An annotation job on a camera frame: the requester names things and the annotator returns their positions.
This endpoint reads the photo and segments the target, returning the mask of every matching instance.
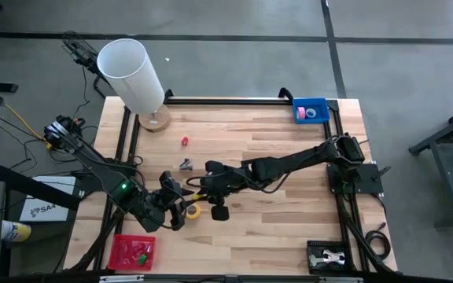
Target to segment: concrete floor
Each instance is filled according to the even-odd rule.
[[[326,35],[319,0],[1,3],[0,30],[10,31]],[[453,38],[453,0],[329,0],[329,5],[336,36]],[[89,43],[100,50],[107,42]],[[298,97],[337,97],[327,43],[143,43],[164,87],[178,96],[274,97],[285,86]],[[412,157],[407,151],[453,115],[453,46],[338,44],[337,49],[347,97],[360,100],[374,159],[392,166],[383,183],[399,269],[453,279],[453,230],[433,229],[436,220],[453,213],[450,201],[433,157]],[[97,125],[103,100],[90,85],[93,76],[87,78],[91,103],[80,114],[88,125]],[[0,39],[0,82],[20,85],[6,100],[35,129],[59,114],[72,115],[82,101],[81,67],[59,40]],[[0,116],[17,123],[3,108]],[[94,135],[93,130],[87,138]],[[26,175],[79,168],[56,164],[41,145],[30,149],[39,165]],[[0,131],[0,164],[11,166],[22,158],[21,145]],[[64,243],[58,237],[17,250],[13,273],[50,272]]]

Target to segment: wooden tabletop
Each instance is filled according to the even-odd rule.
[[[338,100],[344,132],[367,139],[359,101]],[[171,125],[160,133],[139,131],[136,155],[144,159],[138,167],[149,189],[160,188],[158,178],[169,170],[182,186],[192,176],[205,174],[204,164],[217,160],[238,167],[241,160],[264,156],[285,156],[324,142],[322,124],[296,125],[290,106],[261,105],[170,105]],[[95,149],[114,157],[123,117],[123,102],[107,97],[99,125]],[[127,155],[131,124],[125,145]],[[188,146],[181,146],[183,137]],[[368,142],[361,144],[371,161]],[[180,171],[185,158],[193,171]],[[106,196],[94,193],[78,210],[64,268],[78,262],[101,227]],[[187,219],[180,231],[159,229],[155,262],[151,274],[278,274],[306,275],[308,240],[341,241],[337,205],[329,192],[325,164],[291,174],[273,194],[244,190],[226,198],[230,220],[211,219],[210,204],[200,203],[202,213]],[[363,230],[377,229],[385,222],[378,200],[358,195]],[[383,232],[389,237],[389,226]],[[146,234],[131,215],[126,215],[123,233]],[[360,268],[357,244],[350,234],[355,265]],[[103,266],[107,265],[112,238],[105,246]],[[396,269],[394,252],[385,260]]]

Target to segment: red plastic basket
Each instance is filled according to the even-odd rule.
[[[157,239],[139,235],[117,234],[113,238],[108,268],[112,270],[151,270]],[[139,265],[139,258],[146,254],[148,259]]]

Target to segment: blue container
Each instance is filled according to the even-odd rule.
[[[314,109],[315,116],[312,118],[305,116],[305,119],[298,119],[296,115],[298,107],[305,108],[305,111],[309,108]],[[324,123],[330,120],[330,112],[325,98],[294,98],[293,115],[296,123]]]

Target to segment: pink tape roll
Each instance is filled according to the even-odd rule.
[[[305,108],[297,107],[296,110],[297,110],[296,118],[297,119],[305,119]]]

